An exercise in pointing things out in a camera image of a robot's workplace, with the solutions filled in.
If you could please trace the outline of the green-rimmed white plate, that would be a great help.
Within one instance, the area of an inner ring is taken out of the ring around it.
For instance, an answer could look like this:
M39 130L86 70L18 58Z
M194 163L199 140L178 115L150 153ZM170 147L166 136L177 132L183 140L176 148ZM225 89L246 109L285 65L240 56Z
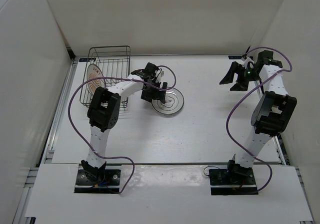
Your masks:
M161 105L162 113L165 115L177 115L182 111L185 104L183 94L178 89L172 89L166 92L165 103Z
M159 100L153 100L151 104L156 112L165 116L172 116L182 110L184 101L183 94L178 89L173 88L166 92L164 103L161 103Z

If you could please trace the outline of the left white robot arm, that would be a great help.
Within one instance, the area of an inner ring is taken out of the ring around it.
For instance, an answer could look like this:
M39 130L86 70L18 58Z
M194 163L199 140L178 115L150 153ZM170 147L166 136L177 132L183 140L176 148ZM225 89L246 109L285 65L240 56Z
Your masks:
M93 184L100 184L105 178L106 160L102 156L106 152L110 130L118 121L121 103L138 91L141 91L144 101L164 103L168 84L161 82L163 75L160 67L149 62L144 69L133 71L116 85L95 90L87 112L90 148L87 158L81 161L87 178Z

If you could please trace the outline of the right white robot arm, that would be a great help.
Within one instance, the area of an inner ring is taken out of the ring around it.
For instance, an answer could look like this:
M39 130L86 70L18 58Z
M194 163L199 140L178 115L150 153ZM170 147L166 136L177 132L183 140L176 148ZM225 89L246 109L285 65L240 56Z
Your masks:
M286 129L297 105L297 99L288 94L282 79L282 73L291 72L293 68L284 69L282 62L274 59L274 52L274 48L261 47L256 61L245 53L241 57L243 63L232 62L220 81L221 85L232 83L232 91L247 92L245 97L263 90L251 116L250 133L243 144L236 142L241 151L229 160L224 172L230 184L236 184L251 174L260 151L270 139Z

